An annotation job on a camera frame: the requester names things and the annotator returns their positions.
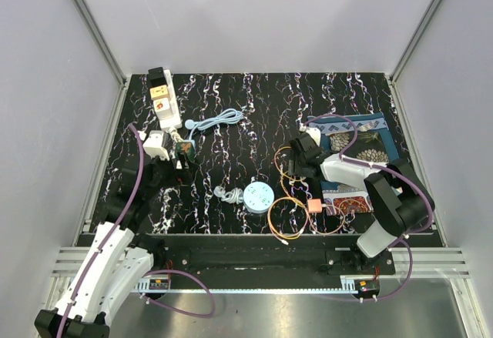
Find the green cube socket adapter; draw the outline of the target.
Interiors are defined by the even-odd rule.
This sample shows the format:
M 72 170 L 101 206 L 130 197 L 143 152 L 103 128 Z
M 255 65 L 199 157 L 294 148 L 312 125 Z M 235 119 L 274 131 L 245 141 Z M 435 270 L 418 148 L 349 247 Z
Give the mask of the green cube socket adapter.
M 195 143 L 191 140 L 183 140 L 175 144 L 177 153 L 183 154 L 190 162 L 196 157 Z

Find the white multicolour power strip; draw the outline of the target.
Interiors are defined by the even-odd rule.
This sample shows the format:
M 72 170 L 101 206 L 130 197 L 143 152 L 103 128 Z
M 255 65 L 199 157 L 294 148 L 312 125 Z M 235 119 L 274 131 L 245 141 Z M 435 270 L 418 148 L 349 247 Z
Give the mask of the white multicolour power strip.
M 173 84 L 173 76 L 168 69 L 164 69 L 167 81 L 167 87 L 169 90 L 168 100 L 172 112 L 169 115 L 157 115 L 154 108 L 154 112 L 159 120 L 159 127 L 163 131 L 169 131 L 170 129 L 181 129 L 183 126 L 180 110 L 176 98 L 176 91 Z

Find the pink USB charger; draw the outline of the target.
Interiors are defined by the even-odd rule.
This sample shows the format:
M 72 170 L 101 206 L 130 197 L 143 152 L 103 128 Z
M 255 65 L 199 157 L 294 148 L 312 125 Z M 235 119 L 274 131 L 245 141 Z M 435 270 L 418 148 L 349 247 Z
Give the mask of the pink USB charger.
M 320 199 L 308 199 L 307 210 L 309 213 L 321 213 L 323 212 L 324 205 Z

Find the round light blue socket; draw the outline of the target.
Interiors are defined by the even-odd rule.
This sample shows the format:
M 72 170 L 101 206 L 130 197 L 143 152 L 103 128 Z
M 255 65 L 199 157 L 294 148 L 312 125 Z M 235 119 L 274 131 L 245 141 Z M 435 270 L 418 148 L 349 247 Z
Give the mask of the round light blue socket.
M 265 182 L 252 182 L 243 191 L 243 204 L 249 213 L 266 213 L 273 202 L 273 189 Z

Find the white cube socket adapter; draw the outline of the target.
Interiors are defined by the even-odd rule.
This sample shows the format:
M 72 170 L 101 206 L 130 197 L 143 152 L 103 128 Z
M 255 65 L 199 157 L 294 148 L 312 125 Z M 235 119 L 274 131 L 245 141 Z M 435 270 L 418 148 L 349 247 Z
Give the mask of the white cube socket adapter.
M 157 115 L 169 115 L 172 112 L 168 98 L 155 99 L 153 108 Z

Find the beige travel adapter cube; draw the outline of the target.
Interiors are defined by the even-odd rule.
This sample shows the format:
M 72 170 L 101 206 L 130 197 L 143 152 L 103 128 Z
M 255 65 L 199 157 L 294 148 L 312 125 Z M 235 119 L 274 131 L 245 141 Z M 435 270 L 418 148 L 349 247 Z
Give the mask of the beige travel adapter cube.
M 169 95 L 169 90 L 166 85 L 160 85 L 153 87 L 149 90 L 150 97 L 152 100 L 167 98 Z

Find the light blue power strip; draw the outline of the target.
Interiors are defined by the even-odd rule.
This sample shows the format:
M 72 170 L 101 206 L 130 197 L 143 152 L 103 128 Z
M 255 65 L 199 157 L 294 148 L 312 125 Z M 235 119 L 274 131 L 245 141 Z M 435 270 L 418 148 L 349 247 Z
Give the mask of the light blue power strip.
M 176 168 L 194 173 L 197 170 L 194 143 L 184 140 L 175 144 Z

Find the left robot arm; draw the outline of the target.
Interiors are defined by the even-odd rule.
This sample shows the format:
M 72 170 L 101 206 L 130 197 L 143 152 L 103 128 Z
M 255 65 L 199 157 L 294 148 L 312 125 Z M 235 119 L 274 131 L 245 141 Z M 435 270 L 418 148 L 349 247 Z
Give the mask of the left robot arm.
M 41 337 L 107 337 L 111 320 L 147 273 L 166 265 L 165 243 L 139 232 L 161 189 L 189 186 L 198 165 L 179 153 L 168 161 L 142 159 L 126 167 L 108 196 L 92 245 L 69 288 L 50 310 L 40 310 Z

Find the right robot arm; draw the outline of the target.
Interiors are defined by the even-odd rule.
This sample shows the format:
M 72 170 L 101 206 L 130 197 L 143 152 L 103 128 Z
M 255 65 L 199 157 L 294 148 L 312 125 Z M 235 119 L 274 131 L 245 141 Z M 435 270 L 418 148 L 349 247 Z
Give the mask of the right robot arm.
M 434 220 L 434 200 L 404 159 L 372 162 L 323 149 L 308 132 L 290 140 L 293 174 L 336 182 L 368 194 L 375 220 L 357 240 L 350 264 L 357 273 L 368 273 L 377 256 L 410 233 L 420 233 Z

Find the blue patterned placemat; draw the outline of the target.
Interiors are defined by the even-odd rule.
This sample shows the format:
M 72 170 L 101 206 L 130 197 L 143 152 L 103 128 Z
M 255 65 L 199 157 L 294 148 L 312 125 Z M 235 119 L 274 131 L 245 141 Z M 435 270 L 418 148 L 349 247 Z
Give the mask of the blue patterned placemat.
M 330 149 L 328 136 L 331 134 L 353 132 L 354 137 L 350 143 L 354 143 L 359 132 L 376 131 L 381 135 L 390 162 L 399 158 L 390 129 L 381 112 L 371 115 L 349 115 L 346 119 L 331 116 L 311 122 L 308 126 L 317 127 L 321 131 L 320 144 L 324 149 Z M 370 197 L 364 190 L 327 181 L 322 181 L 320 187 L 324 202 L 327 204 L 334 204 L 353 213 L 372 211 Z

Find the dark floral square plate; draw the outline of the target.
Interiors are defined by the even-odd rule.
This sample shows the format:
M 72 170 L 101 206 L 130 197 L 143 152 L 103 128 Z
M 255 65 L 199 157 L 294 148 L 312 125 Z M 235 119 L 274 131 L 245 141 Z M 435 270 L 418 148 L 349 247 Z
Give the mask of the dark floral square plate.
M 354 159 L 369 162 L 390 162 L 384 142 L 378 132 L 359 132 L 356 141 L 350 143 L 353 137 L 353 132 L 339 132 L 329 135 L 330 150 L 334 152 L 344 150 L 345 156 Z

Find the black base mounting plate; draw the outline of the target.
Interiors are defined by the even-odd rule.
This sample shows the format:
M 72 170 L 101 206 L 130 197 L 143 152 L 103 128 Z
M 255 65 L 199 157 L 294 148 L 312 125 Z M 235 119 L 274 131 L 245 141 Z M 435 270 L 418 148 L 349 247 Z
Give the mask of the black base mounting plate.
M 190 273 L 204 270 L 308 269 L 339 275 L 391 276 L 396 268 L 387 250 L 367 258 L 355 235 L 311 235 L 282 243 L 271 235 L 138 234 L 131 246 L 156 253 L 154 266 L 172 266 Z

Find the aluminium frame post left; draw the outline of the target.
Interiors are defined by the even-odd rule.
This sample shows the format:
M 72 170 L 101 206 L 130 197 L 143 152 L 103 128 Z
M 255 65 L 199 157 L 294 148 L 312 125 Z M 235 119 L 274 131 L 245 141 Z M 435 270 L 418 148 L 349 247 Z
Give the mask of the aluminium frame post left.
M 109 70 L 116 80 L 118 85 L 122 86 L 126 82 L 126 76 L 123 73 L 119 63 L 116 61 L 116 57 L 113 55 L 103 33 L 101 32 L 96 20 L 88 6 L 86 0 L 72 0 L 77 12 L 79 13 L 82 21 L 84 22 L 92 40 L 96 44 L 101 56 L 103 57 L 105 63 L 109 67 Z

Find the aluminium frame post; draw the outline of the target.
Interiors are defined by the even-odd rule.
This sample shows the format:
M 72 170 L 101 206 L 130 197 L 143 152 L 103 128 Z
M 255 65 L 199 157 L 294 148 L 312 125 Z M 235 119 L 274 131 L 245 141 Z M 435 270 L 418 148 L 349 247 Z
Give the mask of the aluminium frame post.
M 118 85 L 122 86 L 126 82 L 126 76 L 123 73 L 119 63 L 116 61 L 116 57 L 113 55 L 103 33 L 101 32 L 96 20 L 88 6 L 86 0 L 72 0 L 77 12 L 79 13 L 82 21 L 84 22 L 92 40 L 96 44 L 101 56 L 103 57 L 105 63 L 109 67 L 109 70 L 116 80 Z
M 416 29 L 406 45 L 404 52 L 397 61 L 392 73 L 389 75 L 390 82 L 396 83 L 398 81 L 443 3 L 444 0 L 430 0 L 424 14 L 421 16 Z

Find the aluminium frame post right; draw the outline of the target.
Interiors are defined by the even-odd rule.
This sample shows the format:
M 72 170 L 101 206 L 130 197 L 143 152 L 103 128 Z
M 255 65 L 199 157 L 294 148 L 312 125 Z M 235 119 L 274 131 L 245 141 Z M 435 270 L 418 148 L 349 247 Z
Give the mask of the aluminium frame post right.
M 443 3 L 444 0 L 430 0 L 424 14 L 421 16 L 416 29 L 406 45 L 404 52 L 397 61 L 392 73 L 389 75 L 390 82 L 396 83 L 398 81 Z

